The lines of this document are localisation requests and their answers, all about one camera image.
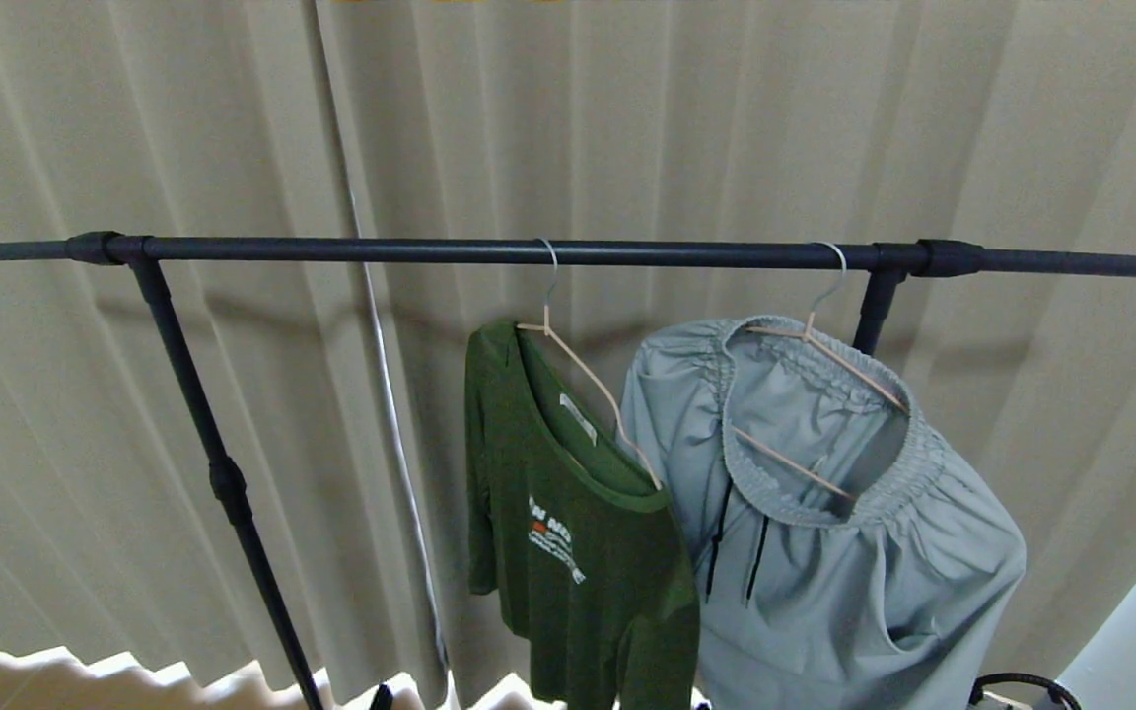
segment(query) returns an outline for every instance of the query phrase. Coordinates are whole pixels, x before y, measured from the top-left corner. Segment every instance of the green t-shirt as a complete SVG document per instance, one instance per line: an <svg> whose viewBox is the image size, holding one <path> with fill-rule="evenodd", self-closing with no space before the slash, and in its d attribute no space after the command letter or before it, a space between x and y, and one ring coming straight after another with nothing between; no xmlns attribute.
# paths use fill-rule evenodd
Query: green t-shirt
<svg viewBox="0 0 1136 710"><path fill-rule="evenodd" d="M531 686L571 710L685 710L699 602L667 491L569 399L540 333L467 344L474 594L532 646Z"/></svg>

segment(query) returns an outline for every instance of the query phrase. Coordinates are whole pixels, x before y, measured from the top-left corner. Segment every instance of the hanger hook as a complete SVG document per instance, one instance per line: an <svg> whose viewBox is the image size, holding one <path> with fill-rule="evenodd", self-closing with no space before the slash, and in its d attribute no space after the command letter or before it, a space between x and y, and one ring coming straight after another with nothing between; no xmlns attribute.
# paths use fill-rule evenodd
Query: hanger hook
<svg viewBox="0 0 1136 710"><path fill-rule="evenodd" d="M809 307L809 311L811 314L817 314L818 306L820 306L821 302L824 302L827 296L840 291L840 286L843 286L844 284L844 277L847 277L849 275L849 260L844 258L844 252L840 251L838 247L835 247L834 243L829 242L815 242L815 243L821 243L821 245L830 248L830 250L835 252L835 257L840 257L840 278L835 279L835 283L829 289L827 289L825 292L821 292L821 295L818 295L818 298L815 298L815 300L812 300L812 306Z"/></svg>
<svg viewBox="0 0 1136 710"><path fill-rule="evenodd" d="M549 310L550 295L556 292L556 286L559 284L559 256L556 254L556 248L551 245L550 240L537 237L537 242L545 243L546 249L550 249L550 262L556 268L553 277L550 277L550 287L546 287L546 295L542 298L542 308Z"/></svg>

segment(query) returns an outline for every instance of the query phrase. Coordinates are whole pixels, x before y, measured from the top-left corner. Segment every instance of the drawstring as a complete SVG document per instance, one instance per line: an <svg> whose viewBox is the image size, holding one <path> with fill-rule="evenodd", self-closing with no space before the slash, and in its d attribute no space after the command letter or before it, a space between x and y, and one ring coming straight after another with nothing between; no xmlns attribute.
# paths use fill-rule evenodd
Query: drawstring
<svg viewBox="0 0 1136 710"><path fill-rule="evenodd" d="M729 503L730 486L734 481L726 476L726 495L721 495L721 512L717 513L717 534L713 535L713 553L708 560L708 584L704 585L704 602L713 592L713 570L717 570L717 549L721 546L721 538L726 532L726 503Z"/></svg>
<svg viewBox="0 0 1136 710"><path fill-rule="evenodd" d="M766 534L770 531L770 517L761 517L761 543L757 545L757 558L752 560L752 576L747 578L747 596L744 596L744 607L752 602L752 586L757 585L757 570L761 569L761 552L766 551Z"/></svg>

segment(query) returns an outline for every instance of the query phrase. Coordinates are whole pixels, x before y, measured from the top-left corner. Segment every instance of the black metal rod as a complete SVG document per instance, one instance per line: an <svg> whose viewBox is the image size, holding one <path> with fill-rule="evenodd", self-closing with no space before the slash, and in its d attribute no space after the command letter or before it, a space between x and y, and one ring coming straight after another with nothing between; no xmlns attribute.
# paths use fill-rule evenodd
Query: black metal rod
<svg viewBox="0 0 1136 710"><path fill-rule="evenodd" d="M862 298L861 319L857 320L857 333L853 335L853 348L868 356L875 354L879 334L884 332L884 320L887 320L887 311L893 308L896 287L904 279L905 272L901 269L870 272L870 281L866 282L866 296Z"/></svg>
<svg viewBox="0 0 1136 710"><path fill-rule="evenodd" d="M199 441L203 444L204 453L208 456L208 479L209 485L212 486L212 494L220 500L222 508L225 509L226 517L231 521L231 526L234 527L235 535L239 536L240 548L243 549L243 556L248 558L252 578L257 580L258 591L261 593L261 601L266 603L266 610L270 612L274 629L279 634L279 643L283 644L283 650L287 653L287 665L292 666L292 675L295 676L296 684L301 687L306 705L310 710L324 710L324 702L318 695L318 687L315 686L315 678L310 674L310 662L306 660L301 640L296 637L296 629L292 625L287 604L283 601L279 583L274 577L269 557L266 557L266 548L261 544L257 523L252 521L252 508L249 504L248 494L244 493L248 486L244 484L243 473L240 473L234 460L226 454L226 445L222 442L220 432L217 431L217 419L214 418L214 411L208 404L204 386L199 381L199 373L195 370L191 350L186 346L186 336L183 333L182 324L177 320L166 275L160 269L160 265L150 259L131 261L131 269L134 272L134 277L139 279L139 291L143 292L144 301L152 310L152 319L160 332L166 354L169 356L169 364L177 378L177 385L182 387L186 409L191 412Z"/></svg>
<svg viewBox="0 0 1136 710"><path fill-rule="evenodd" d="M838 269L838 257L816 243L556 242L562 265L699 266L699 268ZM1136 256L1077 251L979 249L964 251L970 272L1114 275L1136 277ZM544 265L546 251L533 240L328 239L328 237L135 237L108 240L120 261L367 261L425 265ZM933 251L922 243L847 243L852 270L901 269L912 275L955 275L928 270ZM0 261L75 258L65 242L0 243Z"/></svg>

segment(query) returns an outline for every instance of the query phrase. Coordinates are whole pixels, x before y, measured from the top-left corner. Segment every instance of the curtain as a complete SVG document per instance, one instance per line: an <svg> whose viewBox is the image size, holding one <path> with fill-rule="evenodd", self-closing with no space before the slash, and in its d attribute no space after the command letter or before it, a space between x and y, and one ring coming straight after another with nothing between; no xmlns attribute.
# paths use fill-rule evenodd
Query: curtain
<svg viewBox="0 0 1136 710"><path fill-rule="evenodd" d="M89 228L1136 252L1136 1L0 3L0 239ZM466 593L461 378L550 269L166 270L337 699L441 687L437 625L465 702L524 669ZM828 278L565 268L553 316L618 392ZM1136 281L911 279L878 356L1028 538L986 670L1058 675L1136 579ZM203 465L128 274L0 265L0 650L287 683Z"/></svg>

